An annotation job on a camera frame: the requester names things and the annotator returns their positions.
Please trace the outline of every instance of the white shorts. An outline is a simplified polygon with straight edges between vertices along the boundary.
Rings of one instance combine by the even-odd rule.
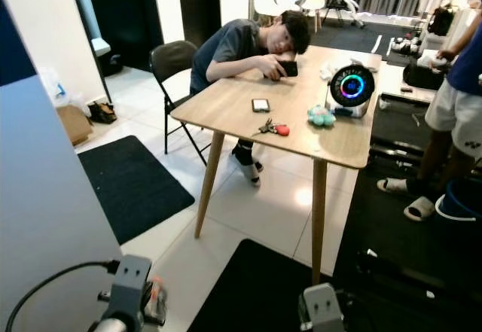
[[[436,131],[451,131],[453,144],[461,152],[482,156],[482,96],[458,91],[444,80],[425,121]]]

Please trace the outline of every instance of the mobile phone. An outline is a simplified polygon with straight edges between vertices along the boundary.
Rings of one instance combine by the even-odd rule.
[[[270,112],[270,103],[267,99],[252,99],[251,104],[254,112]]]
[[[279,64],[285,69],[289,78],[298,76],[298,67],[296,61],[279,61]]]

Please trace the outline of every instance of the table leg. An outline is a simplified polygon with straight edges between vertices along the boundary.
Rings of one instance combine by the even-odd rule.
[[[311,262],[313,285],[319,283],[322,266],[323,229],[325,227],[326,160],[313,161],[313,204],[311,209]]]
[[[203,190],[201,191],[201,200],[197,209],[196,232],[194,238],[199,238],[201,228],[203,227],[204,217],[208,208],[209,198],[211,197],[212,185],[218,170],[219,157],[223,146],[224,134],[222,132],[214,132],[211,141],[211,150],[209,151],[208,165],[204,173]]]

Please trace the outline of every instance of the gray t-shirt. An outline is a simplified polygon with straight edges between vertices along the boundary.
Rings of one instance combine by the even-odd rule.
[[[191,95],[206,89],[206,70],[212,60],[236,61],[267,53],[258,42],[259,25],[253,20],[233,20],[221,27],[206,41],[193,58]]]

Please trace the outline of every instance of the doorway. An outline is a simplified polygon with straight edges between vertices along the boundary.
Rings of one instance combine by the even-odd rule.
[[[149,52],[163,43],[156,0],[91,0],[101,36],[123,65],[149,71]]]
[[[198,47],[221,27],[219,0],[181,0],[181,9],[185,39]]]

